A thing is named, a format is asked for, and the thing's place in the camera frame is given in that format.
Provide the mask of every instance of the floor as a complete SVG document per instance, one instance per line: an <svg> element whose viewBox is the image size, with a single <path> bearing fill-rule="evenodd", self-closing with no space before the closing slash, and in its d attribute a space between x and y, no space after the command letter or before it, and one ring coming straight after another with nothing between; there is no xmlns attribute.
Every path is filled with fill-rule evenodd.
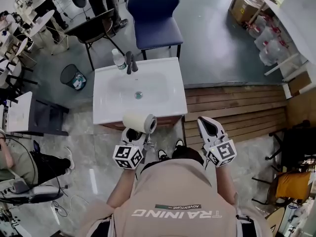
<svg viewBox="0 0 316 237"><path fill-rule="evenodd" d="M13 216L21 220L19 223L32 237L48 237L58 230L74 235L87 202L91 202L94 198L106 200L121 173L121 169L112 160L113 149L119 143L121 134L110 128L93 125L90 106L72 110L66 116L64 129L69 131L69 137L45 135L33 137L33 139L39 142L44 154L65 157L67 156L65 146L73 152L75 169L70 175L59 177L62 187L69 186L65 190L68 197L64 195L57 201L66 210L68 216L58 215L57 220L52 213L50 202L25 204L11 209ZM155 154L157 149L165 149L168 154L171 154L178 138L183 138L180 122L173 128L157 129L152 135L155 147L147 152L145 163L157 160ZM21 142L29 150L32 149L32 141L23 139ZM9 145L12 150L24 150L15 142L10 142ZM273 171L270 168L272 162L265 161L264 157L270 155L276 148L274 140L268 135L236 143L237 157L230 166L241 203L251 203L253 197L265 200L268 186L253 181L251 178L255 176L267 181L272 180ZM216 189L215 168L211 163L206 172L212 186ZM58 186L56 180L49 181L47 184ZM264 215L271 212L269 206L261 206L257 203L253 205L257 206Z"/></svg>
<svg viewBox="0 0 316 237"><path fill-rule="evenodd" d="M85 21L82 9L74 6L71 0L57 0L57 8L61 7L73 21L63 18L70 28ZM231 0L181 0L174 11L184 38L181 48L180 67L185 88L236 85L236 84L276 84L281 83L281 73L276 71L269 76L264 72L265 67L259 59L259 50L255 47L253 38L239 26L228 12ZM90 5L85 10L93 17ZM131 50L137 60L142 55L136 47L133 19L125 8L123 0L119 0L119 10L122 18L127 18L129 24L120 30L113 38L123 49ZM46 45L53 46L50 32L44 33ZM35 37L40 47L40 39ZM45 46L43 49L34 49L33 57L38 61L35 71L27 77L39 82L39 85L27 85L26 90L32 90L39 96L67 107L78 107L84 102L91 101L93 95L94 73L83 44L75 37L69 37L68 51L58 48L59 54L50 55ZM111 50L112 44L102 39L93 44L91 51L96 68L113 65ZM148 59L157 59L176 56L176 47L159 48L147 52ZM60 82L60 74L68 64L75 64L87 77L87 85L81 91L75 91Z"/></svg>

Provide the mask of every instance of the black trash can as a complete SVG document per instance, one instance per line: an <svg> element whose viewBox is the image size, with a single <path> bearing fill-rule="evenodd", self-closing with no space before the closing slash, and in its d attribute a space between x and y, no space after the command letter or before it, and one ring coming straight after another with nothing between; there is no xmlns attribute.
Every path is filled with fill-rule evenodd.
<svg viewBox="0 0 316 237"><path fill-rule="evenodd" d="M87 79L84 75L77 69L75 64L69 64L64 68L60 75L61 83L74 88L75 90L81 90L85 87Z"/></svg>

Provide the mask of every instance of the white sink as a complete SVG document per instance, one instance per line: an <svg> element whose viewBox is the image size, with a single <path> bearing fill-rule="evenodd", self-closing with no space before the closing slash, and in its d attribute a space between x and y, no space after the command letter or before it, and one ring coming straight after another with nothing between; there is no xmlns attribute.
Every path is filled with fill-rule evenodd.
<svg viewBox="0 0 316 237"><path fill-rule="evenodd" d="M139 61L137 66L131 75L116 66L95 70L94 124L122 121L129 111L156 117L188 112L178 58Z"/></svg>

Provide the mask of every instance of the sink drain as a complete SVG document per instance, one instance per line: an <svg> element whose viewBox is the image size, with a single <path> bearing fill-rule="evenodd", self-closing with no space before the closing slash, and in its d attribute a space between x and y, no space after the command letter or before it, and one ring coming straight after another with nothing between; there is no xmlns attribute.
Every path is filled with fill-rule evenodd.
<svg viewBox="0 0 316 237"><path fill-rule="evenodd" d="M141 99L143 97L143 93L140 91L137 91L134 96L136 99Z"/></svg>

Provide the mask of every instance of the black faucet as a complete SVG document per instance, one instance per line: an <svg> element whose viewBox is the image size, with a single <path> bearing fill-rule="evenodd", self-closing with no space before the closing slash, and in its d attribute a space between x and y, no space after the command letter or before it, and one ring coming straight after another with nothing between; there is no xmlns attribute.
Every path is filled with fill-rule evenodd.
<svg viewBox="0 0 316 237"><path fill-rule="evenodd" d="M131 51L126 53L127 74L130 75L133 72L138 71L138 67L134 58L134 54Z"/></svg>

